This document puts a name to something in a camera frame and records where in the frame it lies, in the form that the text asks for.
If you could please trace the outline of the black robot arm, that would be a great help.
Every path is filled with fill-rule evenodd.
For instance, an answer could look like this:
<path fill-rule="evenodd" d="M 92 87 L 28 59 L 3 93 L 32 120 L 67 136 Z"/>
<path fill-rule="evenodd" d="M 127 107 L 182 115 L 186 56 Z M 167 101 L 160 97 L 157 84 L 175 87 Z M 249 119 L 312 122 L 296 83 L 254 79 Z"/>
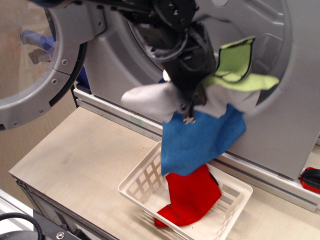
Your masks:
<path fill-rule="evenodd" d="M 106 29 L 88 49 L 86 73 L 98 98 L 159 122 L 196 123 L 208 97 L 201 81 L 216 61 L 193 0 L 93 0 Z"/>

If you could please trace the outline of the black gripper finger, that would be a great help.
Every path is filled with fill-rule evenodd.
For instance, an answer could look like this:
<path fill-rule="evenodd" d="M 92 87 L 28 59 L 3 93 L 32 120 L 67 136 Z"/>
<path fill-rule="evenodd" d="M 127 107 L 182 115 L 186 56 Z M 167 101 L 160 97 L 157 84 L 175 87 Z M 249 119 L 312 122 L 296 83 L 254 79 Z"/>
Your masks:
<path fill-rule="evenodd" d="M 194 91 L 194 106 L 204 106 L 207 104 L 206 90 L 199 84 Z"/>

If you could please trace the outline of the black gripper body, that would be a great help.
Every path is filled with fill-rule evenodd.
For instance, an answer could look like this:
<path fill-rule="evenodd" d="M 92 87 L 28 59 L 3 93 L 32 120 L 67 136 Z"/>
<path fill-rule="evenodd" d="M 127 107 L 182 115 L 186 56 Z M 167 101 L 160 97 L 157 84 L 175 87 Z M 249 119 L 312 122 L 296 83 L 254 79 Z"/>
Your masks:
<path fill-rule="evenodd" d="M 185 124 L 196 121 L 194 92 L 202 81 L 216 70 L 216 60 L 207 30 L 202 23 L 193 22 L 186 34 L 186 44 L 179 52 L 161 62 L 170 81 L 177 88 L 177 111 Z"/>

